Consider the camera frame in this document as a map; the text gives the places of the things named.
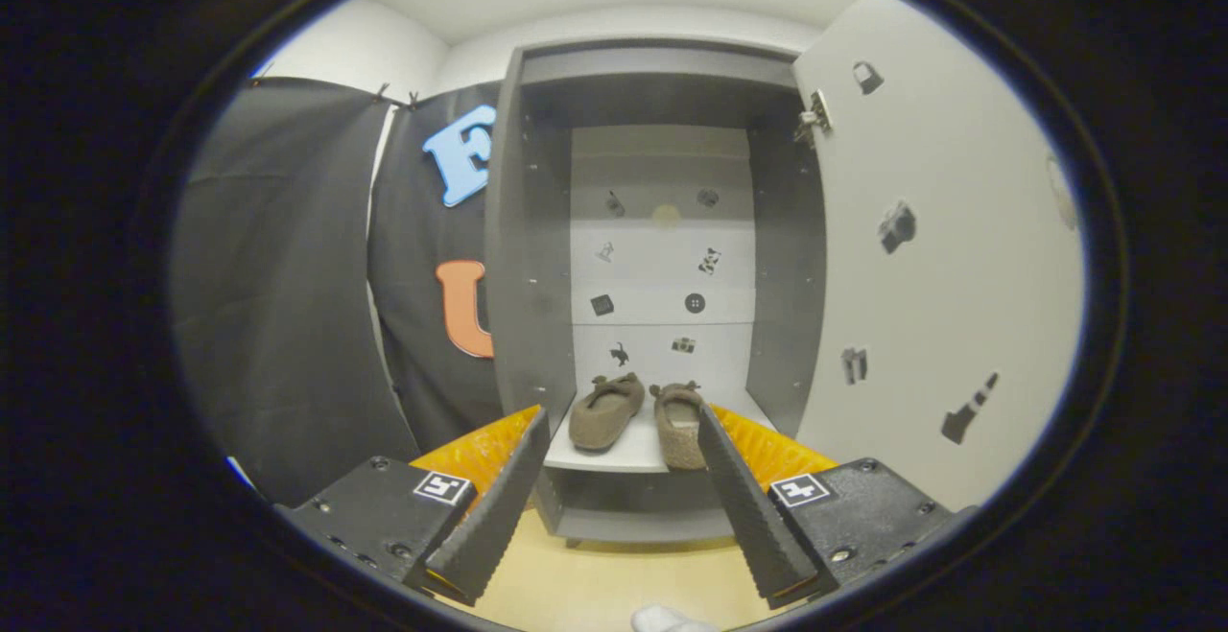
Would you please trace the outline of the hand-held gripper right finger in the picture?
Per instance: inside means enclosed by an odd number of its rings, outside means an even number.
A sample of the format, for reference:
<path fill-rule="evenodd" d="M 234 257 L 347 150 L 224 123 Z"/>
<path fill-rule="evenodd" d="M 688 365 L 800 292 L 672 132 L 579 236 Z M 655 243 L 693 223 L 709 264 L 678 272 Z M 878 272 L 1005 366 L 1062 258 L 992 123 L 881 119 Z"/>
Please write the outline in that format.
<path fill-rule="evenodd" d="M 768 607 L 877 584 L 977 515 L 977 506 L 952 511 L 876 457 L 760 484 L 727 416 L 702 409 L 698 447 Z"/>

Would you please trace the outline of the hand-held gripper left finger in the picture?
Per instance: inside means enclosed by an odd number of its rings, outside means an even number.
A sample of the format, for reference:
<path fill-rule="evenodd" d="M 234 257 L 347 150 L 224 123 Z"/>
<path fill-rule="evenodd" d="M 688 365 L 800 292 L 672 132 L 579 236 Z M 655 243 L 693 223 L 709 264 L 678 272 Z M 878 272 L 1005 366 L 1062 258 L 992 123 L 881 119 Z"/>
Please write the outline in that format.
<path fill-rule="evenodd" d="M 526 407 L 413 461 L 370 457 L 278 513 L 365 573 L 473 605 L 530 499 L 553 436 Z"/>

